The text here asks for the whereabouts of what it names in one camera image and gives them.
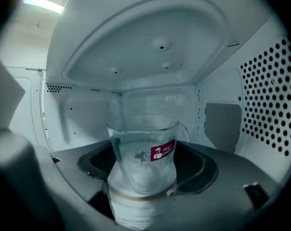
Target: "white wall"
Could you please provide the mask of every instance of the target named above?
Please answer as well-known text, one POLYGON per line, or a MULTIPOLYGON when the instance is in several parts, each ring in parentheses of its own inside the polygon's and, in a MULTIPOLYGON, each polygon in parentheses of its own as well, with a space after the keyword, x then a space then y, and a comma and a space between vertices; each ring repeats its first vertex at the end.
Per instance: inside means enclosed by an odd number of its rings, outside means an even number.
POLYGON ((0 60, 5 67, 46 69, 51 33, 9 23, 0 36, 0 60))

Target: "light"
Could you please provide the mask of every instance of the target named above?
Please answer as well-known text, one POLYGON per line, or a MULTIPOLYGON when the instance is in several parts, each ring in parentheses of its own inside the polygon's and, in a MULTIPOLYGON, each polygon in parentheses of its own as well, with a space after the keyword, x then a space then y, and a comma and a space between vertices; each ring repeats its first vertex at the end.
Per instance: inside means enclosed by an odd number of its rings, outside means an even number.
POLYGON ((23 2, 26 4, 31 4, 31 5, 45 8, 45 9, 57 12, 59 14, 62 14, 62 11, 64 9, 63 6, 60 6, 59 4, 56 4, 54 2, 50 2, 47 0, 23 0, 23 2))

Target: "measuring cup handle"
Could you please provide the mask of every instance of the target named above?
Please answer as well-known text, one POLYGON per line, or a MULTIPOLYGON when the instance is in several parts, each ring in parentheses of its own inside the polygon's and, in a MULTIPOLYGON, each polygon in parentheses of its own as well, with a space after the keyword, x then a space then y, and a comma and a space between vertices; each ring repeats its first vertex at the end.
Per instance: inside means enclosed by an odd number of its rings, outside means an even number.
POLYGON ((184 124, 180 123, 179 124, 179 130, 180 130, 180 133, 181 133, 181 136, 180 137, 185 138, 183 141, 189 142, 189 136, 188 136, 188 129, 187 129, 187 127, 184 124))

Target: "gray panel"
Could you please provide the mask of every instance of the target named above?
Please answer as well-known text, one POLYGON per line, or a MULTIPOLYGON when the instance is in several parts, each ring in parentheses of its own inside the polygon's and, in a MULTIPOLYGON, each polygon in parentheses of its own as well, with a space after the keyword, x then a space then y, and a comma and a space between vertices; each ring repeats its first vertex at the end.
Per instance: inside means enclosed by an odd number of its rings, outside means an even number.
POLYGON ((0 62, 0 129, 8 128, 24 93, 23 88, 0 62))
POLYGON ((55 165, 71 187, 85 200, 89 201, 97 192, 103 188, 103 180, 93 179, 82 172, 78 167, 79 158, 93 150, 110 144, 109 141, 102 141, 70 150, 51 153, 53 158, 60 162, 55 165))
POLYGON ((240 136, 240 121, 239 105, 207 103, 204 130, 216 149, 234 153, 240 136))
MULTIPOLYGON (((70 160, 67 167, 71 169, 66 172, 66 167, 59 167, 60 171, 74 190, 82 196, 86 193, 87 198, 96 194, 94 185, 97 180, 81 172, 76 163, 81 154, 106 143, 108 141, 52 154, 63 160, 59 163, 70 160)), ((244 185, 258 182, 269 198, 278 189, 274 180, 243 157, 197 144, 185 142, 184 145, 189 146, 190 150, 211 157, 218 166, 218 176, 213 184, 200 194, 173 197, 172 206, 165 210, 165 215, 159 217, 159 221, 154 223, 150 230, 235 229, 247 220, 249 214, 254 213, 253 204, 243 188, 244 185)))

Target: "cherry logo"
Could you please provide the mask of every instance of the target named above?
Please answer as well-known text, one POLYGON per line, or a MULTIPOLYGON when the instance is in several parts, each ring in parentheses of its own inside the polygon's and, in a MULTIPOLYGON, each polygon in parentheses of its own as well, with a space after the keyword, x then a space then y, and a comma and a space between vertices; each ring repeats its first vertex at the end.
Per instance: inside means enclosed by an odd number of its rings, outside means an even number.
POLYGON ((168 156, 175 149, 175 140, 166 144, 151 147, 151 161, 156 161, 168 156))
POLYGON ((160 153, 160 147, 157 148, 155 151, 157 151, 157 153, 153 156, 155 159, 159 159, 163 156, 163 154, 160 153))

